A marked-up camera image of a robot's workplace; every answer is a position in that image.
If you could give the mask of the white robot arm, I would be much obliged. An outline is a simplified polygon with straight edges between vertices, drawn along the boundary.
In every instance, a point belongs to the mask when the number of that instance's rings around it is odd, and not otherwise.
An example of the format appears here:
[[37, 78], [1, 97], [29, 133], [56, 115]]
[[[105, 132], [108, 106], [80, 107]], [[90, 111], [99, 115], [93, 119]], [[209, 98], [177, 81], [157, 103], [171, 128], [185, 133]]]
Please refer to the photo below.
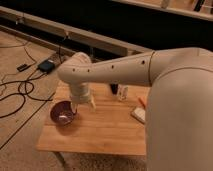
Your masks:
[[96, 63], [78, 52], [58, 75], [76, 105], [90, 99], [89, 83], [149, 87], [147, 171], [213, 171], [213, 51], [157, 50]]

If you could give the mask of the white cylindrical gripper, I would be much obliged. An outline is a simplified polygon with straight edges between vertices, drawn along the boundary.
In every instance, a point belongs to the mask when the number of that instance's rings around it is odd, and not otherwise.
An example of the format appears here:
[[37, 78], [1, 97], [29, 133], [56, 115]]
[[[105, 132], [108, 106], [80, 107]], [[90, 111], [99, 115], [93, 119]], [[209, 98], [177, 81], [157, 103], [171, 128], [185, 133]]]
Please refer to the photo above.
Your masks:
[[92, 109], [96, 109], [96, 104], [94, 99], [91, 99], [91, 92], [89, 89], [88, 83], [81, 83], [81, 84], [71, 84], [69, 86], [70, 89], [70, 98], [74, 102], [71, 104], [72, 112], [74, 114], [77, 113], [77, 104], [87, 103]]

